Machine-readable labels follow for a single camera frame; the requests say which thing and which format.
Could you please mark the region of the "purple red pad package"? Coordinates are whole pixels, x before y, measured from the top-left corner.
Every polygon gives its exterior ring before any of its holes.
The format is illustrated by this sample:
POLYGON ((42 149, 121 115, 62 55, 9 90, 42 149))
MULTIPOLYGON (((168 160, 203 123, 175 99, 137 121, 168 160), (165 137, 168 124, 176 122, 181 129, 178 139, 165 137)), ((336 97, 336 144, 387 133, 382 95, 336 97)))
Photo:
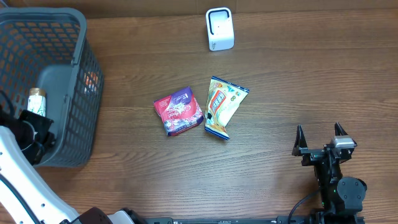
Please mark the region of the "purple red pad package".
POLYGON ((168 136, 176 136, 198 126, 204 119, 200 105, 189 86, 154 101, 154 108, 168 136))

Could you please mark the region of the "dark grey plastic basket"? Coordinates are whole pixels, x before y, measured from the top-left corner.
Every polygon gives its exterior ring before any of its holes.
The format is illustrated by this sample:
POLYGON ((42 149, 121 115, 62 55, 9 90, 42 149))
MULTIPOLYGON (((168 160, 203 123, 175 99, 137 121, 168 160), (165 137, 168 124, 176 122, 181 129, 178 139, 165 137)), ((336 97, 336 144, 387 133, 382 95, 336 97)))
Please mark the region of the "dark grey plastic basket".
POLYGON ((91 156, 104 76, 86 32, 76 9, 1 9, 1 108, 19 117, 39 88, 52 121, 36 166, 78 167, 91 156))

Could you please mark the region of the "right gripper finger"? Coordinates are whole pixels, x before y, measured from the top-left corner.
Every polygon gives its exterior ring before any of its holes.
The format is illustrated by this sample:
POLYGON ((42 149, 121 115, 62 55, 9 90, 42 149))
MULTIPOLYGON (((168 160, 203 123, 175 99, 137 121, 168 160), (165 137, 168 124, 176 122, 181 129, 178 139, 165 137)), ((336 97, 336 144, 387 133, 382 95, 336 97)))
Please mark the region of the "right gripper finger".
POLYGON ((303 129, 301 125, 297 126, 297 132, 296 132, 296 139, 295 139, 295 144, 292 150, 292 155, 293 156, 301 156, 303 154, 303 151, 308 150, 308 145, 303 133, 303 129))
POLYGON ((339 122, 336 122, 334 125, 335 136, 347 136, 348 133, 343 129, 339 122))

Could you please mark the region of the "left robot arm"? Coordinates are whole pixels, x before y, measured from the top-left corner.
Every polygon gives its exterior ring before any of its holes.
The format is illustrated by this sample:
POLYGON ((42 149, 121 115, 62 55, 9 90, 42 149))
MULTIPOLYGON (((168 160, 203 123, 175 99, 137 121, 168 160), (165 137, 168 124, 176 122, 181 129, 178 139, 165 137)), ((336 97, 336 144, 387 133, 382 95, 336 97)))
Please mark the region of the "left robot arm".
POLYGON ((23 155, 18 134, 31 140, 22 123, 1 111, 1 204, 16 223, 120 223, 145 221, 134 211, 122 209, 107 215, 93 207, 79 214, 45 183, 23 155))

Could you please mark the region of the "white barcode scanner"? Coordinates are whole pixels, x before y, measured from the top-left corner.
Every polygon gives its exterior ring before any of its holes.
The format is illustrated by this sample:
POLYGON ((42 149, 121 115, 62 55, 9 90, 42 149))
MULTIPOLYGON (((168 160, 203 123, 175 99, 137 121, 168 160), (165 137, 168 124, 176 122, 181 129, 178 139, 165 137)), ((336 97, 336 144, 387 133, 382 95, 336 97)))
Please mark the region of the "white barcode scanner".
POLYGON ((227 7, 209 9, 205 15, 210 51, 234 47, 234 28, 231 10, 227 7))

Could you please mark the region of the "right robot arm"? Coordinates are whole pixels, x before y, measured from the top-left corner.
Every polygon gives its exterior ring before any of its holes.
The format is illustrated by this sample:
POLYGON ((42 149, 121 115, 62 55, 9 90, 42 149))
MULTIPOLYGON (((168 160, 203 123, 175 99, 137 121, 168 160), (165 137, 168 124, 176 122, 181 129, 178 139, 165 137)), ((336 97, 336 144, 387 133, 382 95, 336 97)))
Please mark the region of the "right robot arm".
POLYGON ((302 157, 303 166, 312 166, 318 189, 301 199, 291 209, 287 223, 294 221, 296 209, 308 199, 320 194, 322 208, 314 209, 297 223, 364 223, 358 213, 363 210, 366 183, 355 177, 345 177, 340 164, 352 158, 356 141, 340 123, 335 123, 335 135, 321 149, 309 149, 301 125, 297 126, 293 156, 302 157))

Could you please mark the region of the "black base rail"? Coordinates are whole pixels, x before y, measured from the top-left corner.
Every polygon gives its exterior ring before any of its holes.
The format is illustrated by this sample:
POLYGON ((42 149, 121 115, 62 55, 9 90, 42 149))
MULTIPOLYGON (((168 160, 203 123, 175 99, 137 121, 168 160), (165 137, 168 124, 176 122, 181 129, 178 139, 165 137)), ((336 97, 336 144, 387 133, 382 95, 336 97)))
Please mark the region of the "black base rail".
POLYGON ((278 216, 276 218, 266 219, 173 219, 170 217, 161 218, 143 218, 141 221, 134 221, 134 223, 143 224, 308 224, 318 223, 310 221, 305 216, 293 216, 288 222, 288 216, 278 216))

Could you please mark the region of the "white bottle gold cap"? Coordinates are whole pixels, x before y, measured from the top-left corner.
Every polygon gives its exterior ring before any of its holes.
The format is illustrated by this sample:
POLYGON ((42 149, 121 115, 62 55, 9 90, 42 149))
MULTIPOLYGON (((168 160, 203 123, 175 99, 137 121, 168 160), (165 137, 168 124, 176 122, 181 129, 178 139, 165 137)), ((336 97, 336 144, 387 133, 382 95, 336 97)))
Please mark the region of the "white bottle gold cap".
POLYGON ((27 111, 46 117, 46 92, 41 88, 31 88, 27 103, 27 111))

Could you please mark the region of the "yellow wipes package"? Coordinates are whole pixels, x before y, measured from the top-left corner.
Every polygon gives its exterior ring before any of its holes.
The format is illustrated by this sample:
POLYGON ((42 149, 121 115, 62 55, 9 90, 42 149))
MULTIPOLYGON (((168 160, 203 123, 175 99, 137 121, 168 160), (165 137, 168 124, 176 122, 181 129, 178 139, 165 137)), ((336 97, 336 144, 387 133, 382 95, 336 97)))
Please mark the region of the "yellow wipes package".
POLYGON ((205 131, 229 140, 226 126, 248 94, 248 88, 212 76, 205 107, 205 131))

